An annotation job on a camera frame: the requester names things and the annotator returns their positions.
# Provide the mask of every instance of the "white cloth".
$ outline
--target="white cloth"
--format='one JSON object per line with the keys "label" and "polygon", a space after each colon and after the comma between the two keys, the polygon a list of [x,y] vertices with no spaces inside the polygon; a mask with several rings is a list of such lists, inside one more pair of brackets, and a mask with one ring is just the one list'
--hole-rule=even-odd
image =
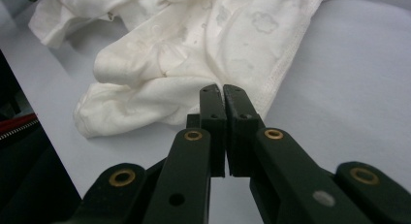
{"label": "white cloth", "polygon": [[[198,111],[199,90],[213,83],[242,87],[266,116],[322,1],[43,0],[30,27],[50,46],[61,44],[73,21],[120,16],[131,30],[100,51],[99,83],[74,114],[85,137],[106,136],[182,123]],[[50,9],[60,17],[41,14]]]}

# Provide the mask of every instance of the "white tabletop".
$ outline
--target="white tabletop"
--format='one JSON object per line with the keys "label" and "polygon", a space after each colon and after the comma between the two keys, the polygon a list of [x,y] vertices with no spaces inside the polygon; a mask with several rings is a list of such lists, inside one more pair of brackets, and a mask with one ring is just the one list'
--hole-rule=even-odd
{"label": "white tabletop", "polygon": [[[120,21],[81,26],[60,49],[42,46],[27,22],[35,4],[0,0],[0,48],[77,190],[110,166],[148,168],[184,126],[152,124],[85,139],[73,121],[94,82],[97,52],[126,33]],[[411,191],[411,0],[332,0],[312,19],[267,126],[289,132],[319,166],[371,164]],[[214,178],[209,223],[262,223],[247,178]]]}

